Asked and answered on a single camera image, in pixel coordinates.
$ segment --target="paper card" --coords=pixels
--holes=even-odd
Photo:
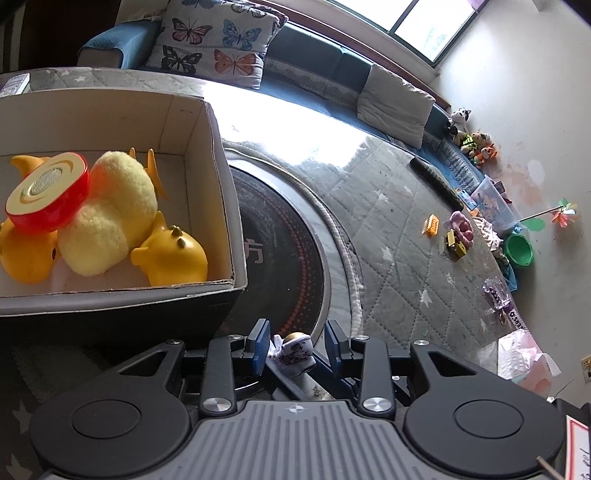
[[[568,415],[564,480],[589,480],[589,427]]]

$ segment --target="cardboard box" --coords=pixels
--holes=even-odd
[[[153,148],[169,196],[159,208],[201,243],[209,262],[206,283],[162,288],[151,288],[129,257],[89,278],[60,259],[36,285],[0,267],[0,342],[206,343],[246,287],[238,198],[212,107],[165,93],[50,90],[0,99],[0,118],[3,204],[20,182],[14,155],[74,151],[92,164],[107,150],[134,147],[145,165]]]

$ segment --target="butterfly print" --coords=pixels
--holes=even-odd
[[[223,3],[223,1],[222,0],[183,0],[181,3],[183,5],[185,5],[186,7],[190,7],[191,5],[194,5],[194,7],[197,8],[197,6],[199,5],[200,7],[210,9],[210,8],[213,8],[213,6],[216,4]]]
[[[164,53],[164,58],[161,62],[163,70],[173,70],[176,67],[176,70],[179,72],[182,68],[183,72],[190,73],[191,75],[195,75],[195,65],[203,57],[202,53],[190,53],[184,57],[180,57],[174,48],[167,45],[162,46],[162,51]]]
[[[188,27],[178,18],[173,18],[173,38],[176,41],[188,41],[191,45],[199,45],[203,41],[203,37],[213,27],[211,25],[201,25],[201,27]]]
[[[250,12],[254,18],[263,18],[267,16],[265,12],[262,12],[258,8],[256,8],[254,4],[232,4],[230,8],[233,12],[236,12],[237,14],[241,14],[243,12]]]
[[[256,55],[254,53],[247,53],[242,58],[236,59],[216,49],[213,57],[216,59],[214,67],[218,73],[225,74],[232,69],[232,75],[234,75],[237,69],[242,75],[252,75],[255,71]]]
[[[223,32],[225,37],[222,38],[223,46],[230,48],[238,45],[240,50],[252,50],[252,42],[258,38],[261,31],[261,28],[251,28],[245,32],[240,32],[233,22],[224,20]]]

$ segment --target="yellow plush chick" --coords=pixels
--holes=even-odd
[[[72,221],[58,230],[57,243],[66,264],[79,275],[104,273],[150,234],[158,210],[155,188],[165,197],[154,151],[148,168],[132,148],[107,152],[90,171],[90,192]]]

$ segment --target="green bowl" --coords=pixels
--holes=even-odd
[[[534,249],[523,235],[512,233],[503,242],[503,252],[517,268],[527,268],[534,260]]]

